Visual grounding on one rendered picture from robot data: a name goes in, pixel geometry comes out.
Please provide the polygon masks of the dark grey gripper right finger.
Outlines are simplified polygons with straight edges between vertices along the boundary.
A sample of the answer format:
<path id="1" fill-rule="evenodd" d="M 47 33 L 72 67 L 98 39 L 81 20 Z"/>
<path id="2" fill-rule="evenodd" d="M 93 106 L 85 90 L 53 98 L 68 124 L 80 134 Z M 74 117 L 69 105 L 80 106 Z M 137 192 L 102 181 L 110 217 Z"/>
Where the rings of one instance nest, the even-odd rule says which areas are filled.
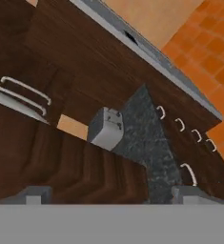
<path id="1" fill-rule="evenodd" d="M 194 186 L 173 186 L 173 204 L 179 205 L 224 205 L 224 200 L 210 196 Z"/>

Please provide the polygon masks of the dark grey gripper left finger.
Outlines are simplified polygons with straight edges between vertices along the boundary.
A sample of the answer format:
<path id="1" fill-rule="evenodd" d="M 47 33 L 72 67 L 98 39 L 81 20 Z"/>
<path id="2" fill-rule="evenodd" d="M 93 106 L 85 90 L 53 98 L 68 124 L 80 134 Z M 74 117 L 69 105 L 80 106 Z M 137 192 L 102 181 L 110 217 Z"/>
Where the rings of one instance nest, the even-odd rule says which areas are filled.
<path id="1" fill-rule="evenodd" d="M 28 186 L 23 191 L 0 199 L 4 205 L 45 205 L 51 203 L 52 188 L 50 186 Z"/>

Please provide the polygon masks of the dark wood drawer cabinet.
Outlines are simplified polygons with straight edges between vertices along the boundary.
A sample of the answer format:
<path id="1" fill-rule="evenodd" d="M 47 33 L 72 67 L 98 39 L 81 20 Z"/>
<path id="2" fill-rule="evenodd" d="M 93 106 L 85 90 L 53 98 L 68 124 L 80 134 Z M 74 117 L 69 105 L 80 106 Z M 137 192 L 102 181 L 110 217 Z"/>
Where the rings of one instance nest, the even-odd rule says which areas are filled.
<path id="1" fill-rule="evenodd" d="M 193 122 L 187 121 L 179 116 L 177 112 L 163 108 L 166 117 L 160 122 L 176 157 L 183 184 L 193 184 L 188 170 L 180 168 L 182 163 L 188 163 L 195 174 L 197 187 L 210 196 L 224 200 L 224 160 L 217 151 L 212 152 L 212 144 L 206 142 L 209 137 Z M 184 132 L 179 131 L 181 125 L 174 121 L 178 117 L 185 123 L 186 129 Z M 201 142 L 196 142 L 198 136 L 192 133 L 193 129 L 200 132 Z"/>

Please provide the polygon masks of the dark wood cabinet door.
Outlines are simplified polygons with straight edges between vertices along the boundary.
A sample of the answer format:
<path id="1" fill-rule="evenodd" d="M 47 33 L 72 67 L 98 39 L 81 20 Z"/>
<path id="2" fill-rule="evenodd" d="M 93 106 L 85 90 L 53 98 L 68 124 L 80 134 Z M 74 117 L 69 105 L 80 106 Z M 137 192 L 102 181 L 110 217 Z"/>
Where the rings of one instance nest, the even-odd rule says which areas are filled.
<path id="1" fill-rule="evenodd" d="M 73 76 L 25 45 L 35 7 L 26 0 L 0 0 L 0 78 L 17 79 L 51 98 L 27 89 L 8 86 L 47 110 L 46 118 L 56 126 L 65 108 Z"/>

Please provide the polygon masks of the dark wood cabinet run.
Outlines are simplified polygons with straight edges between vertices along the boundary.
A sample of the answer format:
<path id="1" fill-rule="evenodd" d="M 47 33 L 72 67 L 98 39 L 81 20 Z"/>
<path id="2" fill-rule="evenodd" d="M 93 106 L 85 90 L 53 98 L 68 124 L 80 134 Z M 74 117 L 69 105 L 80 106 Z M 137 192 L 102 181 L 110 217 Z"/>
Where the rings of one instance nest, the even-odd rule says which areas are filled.
<path id="1" fill-rule="evenodd" d="M 67 71 L 76 88 L 120 109 L 143 84 L 153 100 L 208 131 L 221 113 L 154 45 L 99 0 L 38 0 L 26 44 Z"/>

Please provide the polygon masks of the grey toaster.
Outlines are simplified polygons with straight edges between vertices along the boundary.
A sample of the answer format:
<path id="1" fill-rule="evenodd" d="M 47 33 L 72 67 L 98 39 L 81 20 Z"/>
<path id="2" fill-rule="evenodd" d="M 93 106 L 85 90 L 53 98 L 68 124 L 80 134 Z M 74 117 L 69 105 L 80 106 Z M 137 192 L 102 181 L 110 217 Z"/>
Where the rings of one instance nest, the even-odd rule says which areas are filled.
<path id="1" fill-rule="evenodd" d="M 88 127 L 87 141 L 112 151 L 124 135 L 123 115 L 107 107 L 101 108 Z"/>

